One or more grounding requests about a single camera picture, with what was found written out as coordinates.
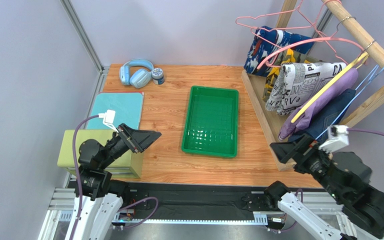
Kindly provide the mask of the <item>yellow clothes hanger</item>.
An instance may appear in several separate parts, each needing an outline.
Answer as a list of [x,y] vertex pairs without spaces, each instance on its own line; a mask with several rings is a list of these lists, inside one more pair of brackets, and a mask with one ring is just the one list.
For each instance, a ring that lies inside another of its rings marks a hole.
[[349,63],[343,70],[341,70],[336,76],[334,76],[324,87],[322,87],[312,98],[309,99],[307,103],[293,116],[291,119],[291,123],[295,123],[298,118],[305,113],[305,111],[312,106],[312,104],[319,99],[323,93],[325,93],[333,84],[335,84],[345,73],[351,70],[358,64],[364,64],[365,61],[369,58],[369,54],[364,51],[360,56],[358,56],[355,60]]

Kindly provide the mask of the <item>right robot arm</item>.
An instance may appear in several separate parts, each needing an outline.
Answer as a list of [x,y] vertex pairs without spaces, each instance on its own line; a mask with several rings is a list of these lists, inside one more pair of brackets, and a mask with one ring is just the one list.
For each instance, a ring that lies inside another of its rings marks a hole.
[[[280,163],[294,160],[295,172],[310,174],[329,193],[342,212],[359,229],[384,238],[384,192],[370,185],[372,170],[354,152],[337,152],[348,137],[320,143],[308,134],[292,142],[273,142],[270,147]],[[263,205],[280,210],[319,240],[353,240],[309,210],[290,189],[275,181],[264,190]]]

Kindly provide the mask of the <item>purple trousers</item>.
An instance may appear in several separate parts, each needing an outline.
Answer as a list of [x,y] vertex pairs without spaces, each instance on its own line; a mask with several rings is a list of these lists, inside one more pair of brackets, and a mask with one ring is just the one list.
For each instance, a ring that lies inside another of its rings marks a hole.
[[[345,81],[350,81],[347,84],[348,87],[351,87],[358,80],[358,70],[356,68],[350,69],[347,73],[343,75],[345,77]],[[287,120],[282,125],[279,133],[278,139],[280,141],[284,139],[288,139],[293,133],[298,130],[304,130],[310,124],[311,118],[316,115],[329,101],[331,98],[336,97],[341,93],[342,87],[340,86],[340,79],[334,83],[325,93],[322,94],[320,98],[318,98],[305,112],[302,114],[295,123],[291,123],[291,119],[297,112],[302,108],[299,106],[297,109],[292,111],[292,113],[288,116]]]

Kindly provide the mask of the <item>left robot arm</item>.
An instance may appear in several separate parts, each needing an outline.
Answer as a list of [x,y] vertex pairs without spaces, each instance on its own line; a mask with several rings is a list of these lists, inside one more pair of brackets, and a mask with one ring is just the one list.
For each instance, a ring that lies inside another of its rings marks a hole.
[[112,179],[106,171],[116,159],[128,151],[143,153],[161,133],[137,130],[122,123],[111,132],[111,138],[102,145],[87,139],[76,145],[79,129],[72,135],[72,156],[75,165],[75,216],[69,224],[68,240],[102,240],[116,212],[129,196],[126,182]]

